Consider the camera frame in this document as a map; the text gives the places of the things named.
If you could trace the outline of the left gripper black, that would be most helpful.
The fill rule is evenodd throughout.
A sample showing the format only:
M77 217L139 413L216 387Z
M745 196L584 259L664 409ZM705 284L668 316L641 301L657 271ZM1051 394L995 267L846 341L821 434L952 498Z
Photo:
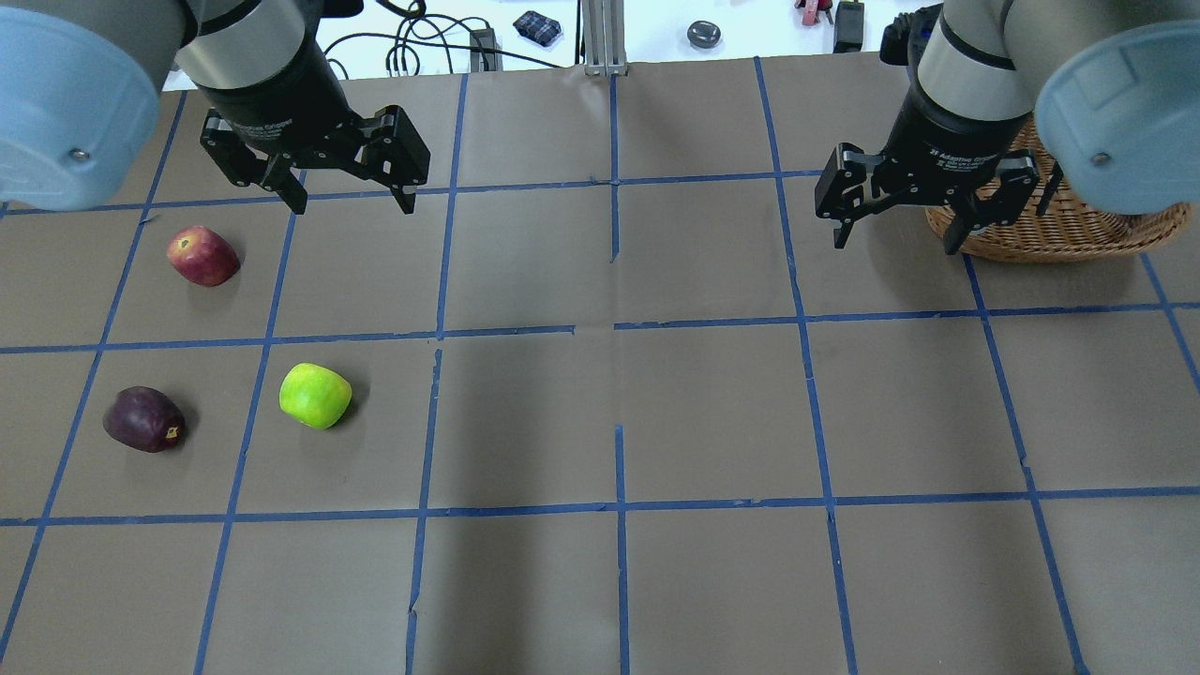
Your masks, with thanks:
M336 168L389 189L398 208L414 214L416 190L428 183L431 166L424 137L398 104L371 118L352 110L316 38L304 38L269 80L199 90L216 110L206 113L202 149L235 187L265 189L300 217L308 193L294 162L304 171Z

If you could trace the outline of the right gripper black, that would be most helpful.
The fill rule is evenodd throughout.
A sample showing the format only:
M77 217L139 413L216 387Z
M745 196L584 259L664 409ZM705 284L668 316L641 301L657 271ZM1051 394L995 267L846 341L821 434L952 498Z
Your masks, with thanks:
M965 118L944 110L912 84L881 154L866 154L852 142L832 150L814 189L815 215L834 223L832 241L842 249L860 219L892 208L890 196L900 203L946 201L954 217L942 234L942 247L955 255L970 235L1015 222L1038 186L1033 151L1007 153L1026 120L1025 114L1003 120ZM997 187L980 198L976 189L994 173Z

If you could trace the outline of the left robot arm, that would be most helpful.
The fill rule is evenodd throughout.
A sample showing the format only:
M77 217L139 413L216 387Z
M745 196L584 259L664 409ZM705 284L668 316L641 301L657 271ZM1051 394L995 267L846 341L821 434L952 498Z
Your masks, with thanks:
M119 192L172 68L208 98L202 149L235 187L304 214L300 171L389 189L404 213L431 153L406 110L352 110L316 32L360 1L5 1L2 201L48 211Z

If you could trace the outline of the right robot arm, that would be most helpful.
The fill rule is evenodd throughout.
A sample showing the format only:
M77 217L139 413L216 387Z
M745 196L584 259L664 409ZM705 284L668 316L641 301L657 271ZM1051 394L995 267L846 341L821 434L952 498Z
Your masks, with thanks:
M954 255L1062 184L1115 217L1196 203L1195 1L938 1L878 59L908 90L884 147L840 142L814 189L834 246L895 207L944 208Z

